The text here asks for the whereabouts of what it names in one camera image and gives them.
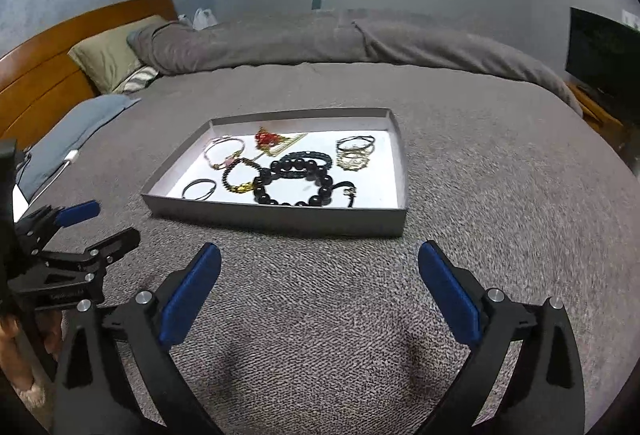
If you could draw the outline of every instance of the blue pillow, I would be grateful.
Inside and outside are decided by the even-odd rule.
[[[69,110],[51,131],[31,148],[31,160],[18,173],[20,190],[29,201],[60,168],[70,150],[79,149],[96,130],[137,103],[121,94],[105,94],[83,101]]]

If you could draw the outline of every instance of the white tray bottom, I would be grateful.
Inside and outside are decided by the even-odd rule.
[[[291,137],[294,134],[287,132],[286,135]],[[373,136],[376,139],[375,151],[369,157],[369,165],[362,170],[345,171],[335,163],[336,142],[339,139],[349,136]],[[260,150],[256,148],[254,136],[236,137],[242,139],[245,143],[244,152],[242,152],[241,157],[252,159],[260,154]],[[210,138],[212,138],[212,133],[207,132],[194,143],[194,147],[202,150]],[[228,141],[210,148],[208,155],[213,163],[222,163],[227,155],[231,155],[239,149],[240,143],[238,141]],[[333,165],[329,170],[329,175],[334,179],[334,184],[344,180],[351,181],[355,184],[357,194],[353,203],[354,208],[398,208],[396,170],[401,170],[401,168],[394,165],[391,138],[387,131],[340,130],[337,132],[310,132],[277,157],[262,155],[256,162],[262,167],[268,168],[273,160],[282,158],[284,155],[292,152],[304,151],[322,152],[332,158]],[[188,183],[200,178],[209,178],[216,181],[218,187],[207,200],[208,202],[255,203],[253,192],[237,194],[226,190],[225,187],[222,186],[223,173],[224,170],[216,171],[210,168],[204,155],[200,154],[195,162],[186,167],[184,174],[178,179],[177,183],[163,196],[180,198],[182,196],[182,189],[187,186]],[[238,186],[244,182],[252,181],[255,176],[257,176],[257,172],[253,168],[240,164],[230,173],[228,182],[232,186]],[[186,197],[195,198],[196,196],[206,193],[208,188],[209,186],[206,184],[191,187],[187,190]],[[272,199],[278,202],[288,202],[293,205],[298,201],[308,202],[309,197],[318,193],[318,184],[315,181],[308,181],[306,179],[279,179],[269,184],[266,189]],[[342,189],[337,189],[331,203],[326,206],[344,208],[348,203],[349,198],[343,195]]]

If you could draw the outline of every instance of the blue gripper pad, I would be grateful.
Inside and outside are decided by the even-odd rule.
[[[93,219],[100,214],[100,205],[95,200],[64,208],[56,215],[56,225],[59,227],[69,227],[79,224],[85,220]]]
[[[220,275],[221,266],[220,250],[213,243],[206,244],[204,253],[162,309],[158,342],[164,350],[179,345],[187,337]]]
[[[482,340],[478,309],[428,242],[418,252],[418,269],[456,341],[469,347],[478,346]]]

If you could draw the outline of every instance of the tray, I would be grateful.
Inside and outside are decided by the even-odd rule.
[[[356,186],[353,208],[347,207],[349,198],[340,189],[322,207],[259,205],[253,192],[236,194],[226,190],[222,185],[224,171],[209,166],[202,154],[204,145],[214,137],[234,136],[245,142],[241,157],[255,158],[260,150],[254,136],[261,126],[287,137],[305,132],[307,135],[276,157],[262,155],[256,160],[258,164],[268,168],[273,160],[293,152],[326,153],[333,160],[329,175],[334,183],[348,180]],[[336,141],[359,135],[374,136],[375,151],[366,168],[345,171],[335,163]],[[213,162],[222,162],[238,149],[239,143],[225,142],[209,154]],[[257,172],[252,168],[238,166],[228,179],[237,185],[255,176]],[[188,190],[183,199],[183,188],[198,178],[218,183],[213,195],[206,201],[189,200]],[[317,190],[316,182],[306,179],[276,180],[267,186],[273,199],[291,204],[308,200]],[[404,147],[398,123],[388,108],[317,108],[219,118],[204,123],[184,141],[149,178],[141,195],[155,216],[188,222],[295,235],[399,237],[407,211]]]

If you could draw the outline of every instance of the green pillow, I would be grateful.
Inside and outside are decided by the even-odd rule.
[[[164,22],[162,16],[153,15],[106,30],[76,43],[68,55],[102,94],[108,94],[142,67],[142,63],[127,44],[129,33],[149,24]]]

